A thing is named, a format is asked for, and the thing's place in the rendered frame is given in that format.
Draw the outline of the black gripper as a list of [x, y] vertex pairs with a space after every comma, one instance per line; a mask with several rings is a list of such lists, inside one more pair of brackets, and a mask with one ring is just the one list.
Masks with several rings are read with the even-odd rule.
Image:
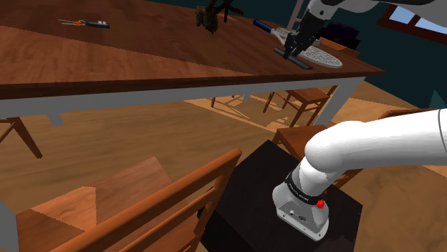
[[288, 35], [284, 43], [283, 58], [288, 59], [296, 47], [302, 47], [297, 56], [309, 57], [312, 54], [312, 43], [317, 38], [326, 21], [326, 19], [321, 19], [320, 14], [315, 16], [310, 11], [307, 11], [297, 30]]

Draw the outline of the black flat bar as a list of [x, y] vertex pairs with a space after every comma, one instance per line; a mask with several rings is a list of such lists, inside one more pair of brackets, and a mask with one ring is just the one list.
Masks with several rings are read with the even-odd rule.
[[[283, 50], [281, 50], [278, 47], [274, 48], [274, 52], [277, 53], [278, 55], [280, 55], [281, 57], [283, 57], [285, 55], [285, 52]], [[300, 59], [297, 59], [296, 57], [289, 55], [286, 60], [292, 62], [293, 64], [297, 65], [298, 67], [301, 67], [302, 69], [306, 69], [306, 70], [310, 70], [313, 69], [313, 67], [309, 66], [308, 64], [306, 64], [305, 62], [303, 62]]]

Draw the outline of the dark branched figure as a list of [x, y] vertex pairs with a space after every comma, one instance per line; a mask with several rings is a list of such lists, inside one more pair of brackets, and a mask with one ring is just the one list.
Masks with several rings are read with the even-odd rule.
[[244, 15], [245, 11], [232, 6], [234, 0], [223, 0], [223, 3], [216, 5], [217, 0], [210, 0], [207, 6], [198, 6], [196, 8], [196, 26], [204, 26], [205, 30], [212, 34], [218, 30], [218, 14], [225, 11], [224, 18], [228, 16], [228, 11]]

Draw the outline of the wooden table with grey legs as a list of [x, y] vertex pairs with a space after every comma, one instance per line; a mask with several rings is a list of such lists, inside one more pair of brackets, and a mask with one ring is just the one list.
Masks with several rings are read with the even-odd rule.
[[325, 125], [364, 78], [382, 74], [339, 51], [339, 69], [304, 70], [278, 46], [251, 19], [212, 34], [193, 9], [146, 0], [0, 0], [0, 117], [61, 125], [63, 112], [337, 86], [318, 118]]

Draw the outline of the black robot stand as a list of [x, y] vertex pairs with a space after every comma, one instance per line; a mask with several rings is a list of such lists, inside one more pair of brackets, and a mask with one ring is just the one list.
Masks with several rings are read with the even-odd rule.
[[267, 140], [238, 164], [201, 237], [208, 252], [354, 252], [362, 205], [332, 185], [329, 228], [313, 241], [282, 221], [272, 200], [298, 160]]

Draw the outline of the window with brown frame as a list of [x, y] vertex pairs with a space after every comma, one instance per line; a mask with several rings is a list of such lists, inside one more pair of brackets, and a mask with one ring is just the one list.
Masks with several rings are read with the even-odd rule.
[[429, 40], [447, 37], [447, 28], [435, 25], [403, 7], [392, 4], [378, 20], [377, 25]]

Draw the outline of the black orange handled tool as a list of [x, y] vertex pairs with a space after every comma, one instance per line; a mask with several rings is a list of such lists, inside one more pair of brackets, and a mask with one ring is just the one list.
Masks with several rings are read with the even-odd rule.
[[102, 29], [110, 28], [110, 24], [105, 21], [85, 21], [85, 20], [70, 21], [70, 20], [64, 20], [64, 19], [59, 19], [59, 21], [63, 25], [90, 26], [90, 27], [102, 28]]

